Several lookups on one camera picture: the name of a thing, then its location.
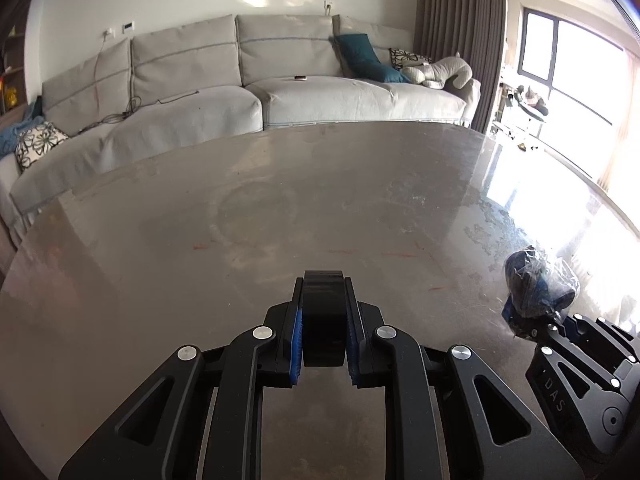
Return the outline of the light grey sofa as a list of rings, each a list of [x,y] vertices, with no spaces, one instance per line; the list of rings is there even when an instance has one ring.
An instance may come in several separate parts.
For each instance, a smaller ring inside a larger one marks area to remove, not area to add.
[[[55,197],[139,160],[211,140],[334,122],[469,125],[462,89],[357,78],[335,37],[366,34],[387,66],[408,30],[344,15],[226,15],[122,40],[47,80],[24,122],[1,133],[1,222],[19,243]],[[70,138],[22,171],[21,134],[52,122]]]

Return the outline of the black white patterned cushion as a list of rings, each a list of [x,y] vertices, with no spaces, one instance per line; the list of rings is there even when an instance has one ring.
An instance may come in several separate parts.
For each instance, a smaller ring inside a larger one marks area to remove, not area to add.
[[[395,70],[402,70],[405,67],[427,66],[431,60],[426,56],[410,52],[399,48],[389,48],[390,62]]]

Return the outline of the white plush toy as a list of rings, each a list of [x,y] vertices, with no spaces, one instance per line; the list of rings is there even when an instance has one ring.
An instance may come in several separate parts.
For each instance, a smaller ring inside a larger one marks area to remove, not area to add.
[[[423,62],[404,66],[400,72],[413,84],[442,90],[448,81],[462,89],[472,78],[471,66],[460,56],[447,56],[434,63]]]

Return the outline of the floral cushion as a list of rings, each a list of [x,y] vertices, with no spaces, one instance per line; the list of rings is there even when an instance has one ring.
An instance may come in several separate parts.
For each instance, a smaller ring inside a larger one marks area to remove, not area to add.
[[[52,122],[42,122],[25,130],[21,134],[14,152],[18,166],[22,171],[25,171],[69,138]]]

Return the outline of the black office chair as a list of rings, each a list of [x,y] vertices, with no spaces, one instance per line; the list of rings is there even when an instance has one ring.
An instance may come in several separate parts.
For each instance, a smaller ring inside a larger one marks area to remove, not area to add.
[[[539,136],[549,115],[546,101],[532,87],[518,86],[513,92],[515,125],[531,136]]]

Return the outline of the blue cloth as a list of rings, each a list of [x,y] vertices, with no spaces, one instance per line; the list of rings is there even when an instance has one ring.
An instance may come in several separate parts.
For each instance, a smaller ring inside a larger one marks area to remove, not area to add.
[[[580,293],[578,277],[567,262],[550,258],[532,245],[506,258],[504,278],[508,297],[526,318],[562,311],[564,322]]]

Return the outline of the brown curtain left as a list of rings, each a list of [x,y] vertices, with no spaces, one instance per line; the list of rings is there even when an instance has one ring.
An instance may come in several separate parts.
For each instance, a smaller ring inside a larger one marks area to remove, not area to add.
[[[480,82],[471,128],[485,132],[498,90],[506,0],[416,0],[414,47],[435,61],[459,53]]]

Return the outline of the teal cushion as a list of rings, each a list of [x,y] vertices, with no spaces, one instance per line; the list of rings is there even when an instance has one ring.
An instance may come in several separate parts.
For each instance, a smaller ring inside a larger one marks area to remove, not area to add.
[[[383,64],[378,59],[366,34],[338,35],[335,41],[342,58],[357,78],[389,84],[410,82],[399,70]]]

